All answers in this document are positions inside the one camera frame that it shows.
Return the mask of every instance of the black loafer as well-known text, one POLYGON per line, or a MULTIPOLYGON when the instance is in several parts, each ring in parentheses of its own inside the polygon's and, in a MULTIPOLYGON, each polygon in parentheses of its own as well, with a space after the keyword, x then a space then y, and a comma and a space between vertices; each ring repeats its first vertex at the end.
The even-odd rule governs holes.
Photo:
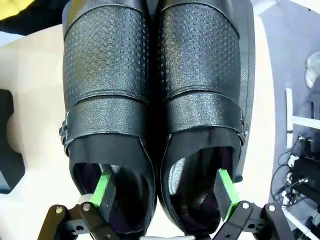
POLYGON ((168 135, 159 198, 185 234, 203 236, 221 219, 213 190, 217 170, 236 179, 248 135, 240 106, 248 69, 242 77, 238 19, 229 0, 160 0, 157 17, 168 135))
POLYGON ((155 173, 146 150, 149 33, 145 0, 84 0, 66 6, 60 134, 81 194, 104 169, 114 176, 108 219, 120 238, 139 238, 155 207, 155 173))

